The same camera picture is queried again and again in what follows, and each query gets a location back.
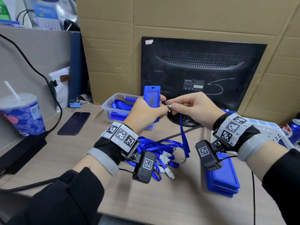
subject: cup lid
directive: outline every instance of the cup lid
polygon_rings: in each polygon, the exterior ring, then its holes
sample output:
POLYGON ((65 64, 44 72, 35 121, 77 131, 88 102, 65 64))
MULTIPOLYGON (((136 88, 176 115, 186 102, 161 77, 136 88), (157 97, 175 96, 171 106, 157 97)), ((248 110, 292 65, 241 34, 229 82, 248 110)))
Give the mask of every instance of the cup lid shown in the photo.
POLYGON ((7 95, 0 98, 0 110, 25 107, 37 101, 38 99, 35 95, 31 93, 18 93, 18 96, 21 98, 21 101, 19 101, 14 95, 7 95))

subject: monitor vent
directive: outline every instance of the monitor vent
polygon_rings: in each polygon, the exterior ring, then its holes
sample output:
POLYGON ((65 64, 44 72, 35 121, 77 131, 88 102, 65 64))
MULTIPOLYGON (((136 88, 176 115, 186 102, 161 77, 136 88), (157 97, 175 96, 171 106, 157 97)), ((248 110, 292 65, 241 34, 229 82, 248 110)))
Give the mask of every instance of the monitor vent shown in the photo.
POLYGON ((223 69, 229 67, 235 67, 242 62, 238 61, 208 61, 208 60, 193 60, 174 57, 162 57, 156 56, 160 60, 179 66, 193 67, 193 68, 206 68, 206 69, 223 69))

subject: blue soda can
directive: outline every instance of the blue soda can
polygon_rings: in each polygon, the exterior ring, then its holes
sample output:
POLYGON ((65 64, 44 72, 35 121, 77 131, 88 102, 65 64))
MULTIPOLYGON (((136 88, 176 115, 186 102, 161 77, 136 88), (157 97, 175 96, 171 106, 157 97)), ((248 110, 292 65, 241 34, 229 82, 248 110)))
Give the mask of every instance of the blue soda can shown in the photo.
MULTIPOLYGON (((287 123, 282 129, 283 133, 287 136, 290 142, 295 145, 297 141, 300 140, 300 120, 293 119, 287 123)), ((282 140, 278 142, 279 144, 285 146, 282 140)))
POLYGON ((39 135, 46 131, 38 98, 30 93, 19 93, 0 98, 0 111, 23 136, 39 135))

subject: person's left hand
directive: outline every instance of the person's left hand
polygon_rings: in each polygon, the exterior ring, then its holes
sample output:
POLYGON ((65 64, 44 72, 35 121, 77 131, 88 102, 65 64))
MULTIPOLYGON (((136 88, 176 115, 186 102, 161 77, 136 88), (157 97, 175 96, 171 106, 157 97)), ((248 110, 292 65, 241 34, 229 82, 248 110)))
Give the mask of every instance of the person's left hand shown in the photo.
MULTIPOLYGON (((166 97, 160 95, 160 100, 165 101, 166 97)), ((151 125, 158 117, 163 118, 167 113, 167 106, 160 104, 160 107, 152 108, 142 96, 136 100, 123 124, 128 125, 137 135, 140 135, 144 128, 151 125)))

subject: paper cup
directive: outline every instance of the paper cup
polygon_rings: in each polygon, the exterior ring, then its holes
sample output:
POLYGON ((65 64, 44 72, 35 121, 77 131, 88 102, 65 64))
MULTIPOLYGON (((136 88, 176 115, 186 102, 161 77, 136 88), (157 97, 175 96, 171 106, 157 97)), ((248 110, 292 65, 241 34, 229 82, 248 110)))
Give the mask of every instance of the paper cup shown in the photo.
POLYGON ((0 98, 0 111, 23 136, 39 135, 46 131, 38 98, 30 93, 19 93, 15 96, 0 98))

